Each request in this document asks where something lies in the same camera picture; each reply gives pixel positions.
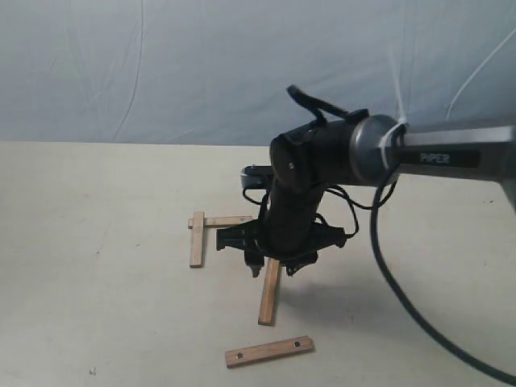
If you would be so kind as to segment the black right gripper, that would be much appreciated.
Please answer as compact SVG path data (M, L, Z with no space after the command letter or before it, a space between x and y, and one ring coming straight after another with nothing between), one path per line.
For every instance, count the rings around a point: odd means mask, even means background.
M216 231L216 249L234 248L243 252L244 263L251 269L252 276L258 277L266 257L277 260L285 268L288 277L293 277L306 266L314 264L318 252L346 244L346 233L342 227L312 222L306 235L296 242L294 231L281 235L271 232L261 221L252 220L237 226Z

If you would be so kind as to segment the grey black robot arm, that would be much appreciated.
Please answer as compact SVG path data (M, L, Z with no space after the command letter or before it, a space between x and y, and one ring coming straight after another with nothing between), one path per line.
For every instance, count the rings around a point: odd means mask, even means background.
M244 189L262 189L258 217L218 231L216 248L243 251L258 275L273 258L289 275L318 252L342 247L348 233L316 219L333 185L376 187L391 168L402 174L497 182L515 199L515 128L430 127L412 132L387 115L309 123L274 138L270 165L242 170Z

